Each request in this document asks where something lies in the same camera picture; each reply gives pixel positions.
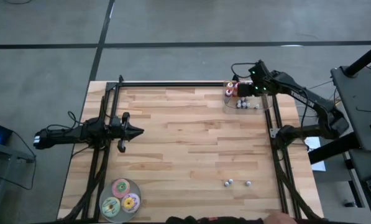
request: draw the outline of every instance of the black metal frame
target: black metal frame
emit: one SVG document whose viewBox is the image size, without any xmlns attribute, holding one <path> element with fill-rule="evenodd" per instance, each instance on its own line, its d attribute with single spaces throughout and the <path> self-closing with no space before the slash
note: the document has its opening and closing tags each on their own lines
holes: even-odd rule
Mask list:
<svg viewBox="0 0 371 224">
<path fill-rule="evenodd" d="M 160 87 L 197 87 L 197 86 L 206 86 L 206 87 L 222 87 L 222 82 L 124 82 L 123 78 L 120 76 L 119 82 L 108 82 L 106 84 L 106 90 L 105 90 L 105 99 L 109 99 L 109 95 L 111 90 L 114 90 L 114 98 L 112 103 L 112 110 L 110 117 L 113 117 L 116 115 L 116 108 L 119 101 L 119 91 L 121 87 L 150 87 L 150 86 L 160 86 Z M 108 107 L 108 100 L 106 100 L 104 109 Z M 273 97 L 273 109 L 275 112 L 275 118 L 277 120 L 278 127 L 282 126 L 282 121 L 280 118 L 279 113 L 279 107 L 276 97 Z M 265 110 L 265 119 L 267 120 L 267 130 L 269 135 L 269 130 L 272 128 L 272 119 L 270 110 Z M 283 187 L 283 182 L 279 177 L 279 173 L 277 172 L 277 168 L 279 168 L 279 163 L 275 161 L 279 161 L 277 150 L 274 148 L 272 144 L 273 139 L 270 137 L 271 142 L 271 148 L 272 148 L 272 156 L 275 166 L 275 173 L 277 177 L 277 184 L 278 184 L 278 193 L 279 193 L 279 199 L 282 206 L 282 212 L 283 213 L 289 213 L 288 211 L 288 205 L 286 202 L 286 195 L 285 195 L 285 189 Z M 89 173 L 89 179 L 88 184 L 86 188 L 86 192 L 81 197 L 80 201 L 76 204 L 76 206 L 73 208 L 72 212 L 70 213 L 70 216 L 65 217 L 64 219 L 56 220 L 54 222 L 49 223 L 98 223 L 99 219 L 99 197 L 101 195 L 101 192 L 104 188 L 104 182 L 105 182 L 105 176 L 106 176 L 106 169 L 108 167 L 108 157 L 109 157 L 109 150 L 110 150 L 111 142 L 106 143 L 106 148 L 104 149 L 103 154 L 103 161 L 101 163 L 101 167 L 99 168 L 97 174 L 96 168 L 97 168 L 97 161 L 99 157 L 99 149 L 94 149 L 93 158 L 91 161 L 91 167 L 90 167 L 90 173 Z M 285 169 L 286 174 L 292 184 L 294 184 L 293 174 L 291 171 L 291 165 L 289 156 L 287 153 L 287 150 L 283 151 L 283 158 L 285 160 Z M 91 199 L 91 194 L 94 192 L 95 188 L 98 185 L 98 191 L 97 191 L 97 197 L 96 197 L 96 205 L 94 207 L 94 213 L 91 218 L 88 217 L 89 212 L 89 204 Z M 293 202 L 293 208 L 295 211 L 295 218 L 301 218 L 300 208 L 297 205 L 295 199 L 290 196 Z M 76 219 L 77 216 L 82 211 L 81 218 Z"/>
</svg>

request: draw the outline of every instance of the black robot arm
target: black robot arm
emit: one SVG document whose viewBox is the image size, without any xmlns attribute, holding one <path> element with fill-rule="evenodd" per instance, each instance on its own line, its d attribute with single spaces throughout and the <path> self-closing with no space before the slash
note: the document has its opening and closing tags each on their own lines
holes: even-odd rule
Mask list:
<svg viewBox="0 0 371 224">
<path fill-rule="evenodd" d="M 249 72 L 253 84 L 240 84 L 238 96 L 287 94 L 315 110 L 319 118 L 316 125 L 299 128 L 290 125 L 282 127 L 275 136 L 275 145 L 278 149 L 289 145 L 296 138 L 322 136 L 326 139 L 336 139 L 348 129 L 349 124 L 344 115 L 331 100 L 322 98 L 300 86 L 285 72 L 269 72 L 261 60 L 255 63 Z"/>
<path fill-rule="evenodd" d="M 35 134 L 34 146 L 36 149 L 50 148 L 56 144 L 87 143 L 90 147 L 102 148 L 106 141 L 119 138 L 118 149 L 125 152 L 124 141 L 130 141 L 144 132 L 143 129 L 133 127 L 129 120 L 130 114 L 125 112 L 121 120 L 115 116 L 111 125 L 105 124 L 104 97 L 101 100 L 99 116 L 81 123 L 76 128 L 42 129 Z"/>
</svg>

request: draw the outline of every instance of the wooden tabletop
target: wooden tabletop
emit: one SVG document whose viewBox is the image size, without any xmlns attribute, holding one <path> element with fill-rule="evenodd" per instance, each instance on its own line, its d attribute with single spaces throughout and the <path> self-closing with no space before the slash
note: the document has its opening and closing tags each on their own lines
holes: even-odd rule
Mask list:
<svg viewBox="0 0 371 224">
<path fill-rule="evenodd" d="M 105 86 L 106 82 L 90 83 L 82 121 L 98 116 Z M 129 112 L 131 125 L 145 132 L 126 143 L 126 153 L 117 150 L 117 140 L 112 142 L 105 183 L 128 178 L 139 185 L 142 207 L 133 222 L 188 215 L 258 219 L 280 211 L 262 110 L 225 114 L 218 87 L 131 87 L 121 88 L 119 96 L 117 114 Z M 278 104 L 283 125 L 299 126 L 294 99 L 278 95 Z M 77 144 L 74 152 L 85 146 Z M 71 160 L 58 218 L 68 214 L 85 192 L 92 155 L 92 150 L 85 150 Z M 289 155 L 296 188 L 322 217 L 305 147 L 291 145 Z M 228 179 L 234 183 L 225 187 Z M 289 194 L 287 198 L 291 210 Z M 90 215 L 95 195 L 91 201 Z"/>
</svg>

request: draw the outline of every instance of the black wire bundle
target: black wire bundle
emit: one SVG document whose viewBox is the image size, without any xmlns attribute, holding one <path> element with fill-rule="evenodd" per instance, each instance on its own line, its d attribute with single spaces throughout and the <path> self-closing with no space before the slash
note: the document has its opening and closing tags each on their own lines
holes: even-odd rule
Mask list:
<svg viewBox="0 0 371 224">
<path fill-rule="evenodd" d="M 247 75 L 247 76 L 245 76 L 245 77 L 238 75 L 238 74 L 234 71 L 234 66 L 235 66 L 235 65 L 255 65 L 255 63 L 250 63 L 250 62 L 246 62 L 246 63 L 233 63 L 233 64 L 231 65 L 231 71 L 233 72 L 233 74 L 234 74 L 236 77 L 238 77 L 238 78 L 250 78 L 251 74 L 250 74 L 250 75 Z"/>
<path fill-rule="evenodd" d="M 105 105 L 105 97 L 102 98 L 102 100 L 101 100 L 101 104 L 102 104 L 102 105 Z M 106 117 L 108 117 L 108 118 L 111 118 L 108 114 L 106 114 L 106 110 L 105 110 L 105 108 L 102 107 L 102 109 L 103 109 L 103 113 L 104 113 L 104 115 L 105 115 Z M 60 133 L 60 134 L 65 134 L 65 133 L 68 133 L 68 132 L 72 131 L 72 130 L 75 128 L 76 125 L 84 125 L 84 124 L 91 125 L 91 124 L 97 123 L 97 122 L 101 119 L 101 118 L 99 117 L 97 120 L 95 120 L 95 121 L 93 121 L 93 122 L 91 122 L 91 123 L 87 123 L 87 122 L 84 122 L 84 123 L 83 123 L 83 122 L 80 122 L 80 121 L 77 120 L 75 114 L 74 114 L 72 111 L 68 111 L 67 113 L 68 113 L 69 118 L 73 121 L 72 127 L 68 127 L 68 126 L 61 125 L 61 124 L 50 124 L 50 125 L 48 125 L 48 126 L 45 128 L 47 134 L 51 134 L 51 132 L 50 132 L 50 128 L 51 128 L 51 127 L 61 127 L 61 128 L 66 128 L 66 129 L 62 129 L 62 133 Z"/>
<path fill-rule="evenodd" d="M 14 185 L 16 185 L 16 186 L 18 186 L 18 187 L 21 187 L 21 188 L 23 188 L 23 189 L 25 189 L 25 190 L 32 190 L 33 189 L 33 187 L 34 187 L 34 179 L 35 179 L 35 173 L 36 173 L 36 155 L 35 155 L 35 153 L 30 149 L 30 147 L 28 146 L 28 144 L 26 144 L 26 142 L 24 141 L 24 139 L 18 134 L 18 133 L 16 133 L 15 131 L 13 131 L 13 133 L 16 135 L 16 136 L 18 136 L 19 137 L 19 139 L 24 143 L 24 145 L 26 146 L 26 148 L 30 151 L 30 153 L 33 155 L 33 157 L 34 157 L 34 163 L 35 163 L 35 166 L 34 166 L 34 173 L 32 174 L 32 182 L 30 183 L 30 187 L 24 187 L 23 185 L 21 185 L 21 184 L 18 184 L 18 183 L 16 183 L 16 182 L 14 182 L 14 181 L 11 181 L 11 180 L 8 180 L 8 179 L 5 179 L 5 178 L 3 178 L 3 177 L 0 177 L 0 179 L 1 180 L 4 180 L 4 181 L 7 181 L 7 182 L 9 182 L 9 183 L 12 183 L 12 184 L 14 184 Z"/>
</svg>

